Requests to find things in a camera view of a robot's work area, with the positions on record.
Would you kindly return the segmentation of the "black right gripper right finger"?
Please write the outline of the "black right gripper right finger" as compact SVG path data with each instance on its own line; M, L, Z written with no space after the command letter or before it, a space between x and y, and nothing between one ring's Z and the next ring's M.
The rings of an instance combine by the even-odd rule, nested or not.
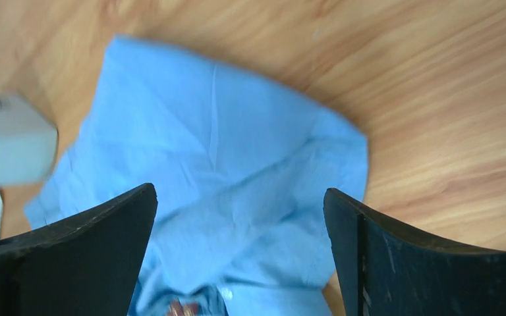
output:
M506 315L506 251L426 232L335 188L323 212L347 315Z

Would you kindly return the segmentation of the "light blue shirt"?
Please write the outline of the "light blue shirt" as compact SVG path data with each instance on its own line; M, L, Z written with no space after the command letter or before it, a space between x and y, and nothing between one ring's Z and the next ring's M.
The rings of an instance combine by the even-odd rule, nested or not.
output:
M130 315L165 315L175 300L201 315L329 315L323 197L362 199L367 179L367 138L336 112L183 48L117 36L78 139L24 212L39 228L152 183Z

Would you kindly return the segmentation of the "gold leaf brooch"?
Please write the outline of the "gold leaf brooch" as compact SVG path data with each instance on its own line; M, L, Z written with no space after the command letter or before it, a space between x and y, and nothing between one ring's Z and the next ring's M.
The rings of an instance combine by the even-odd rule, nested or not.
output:
M198 315L199 305L197 303L181 303L179 300L173 300L169 304L166 316L195 316Z

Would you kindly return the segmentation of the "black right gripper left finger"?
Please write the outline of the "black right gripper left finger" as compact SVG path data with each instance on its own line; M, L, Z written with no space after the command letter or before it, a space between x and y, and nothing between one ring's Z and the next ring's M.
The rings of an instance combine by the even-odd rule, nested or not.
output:
M126 315L157 211L150 183L0 241L0 315Z

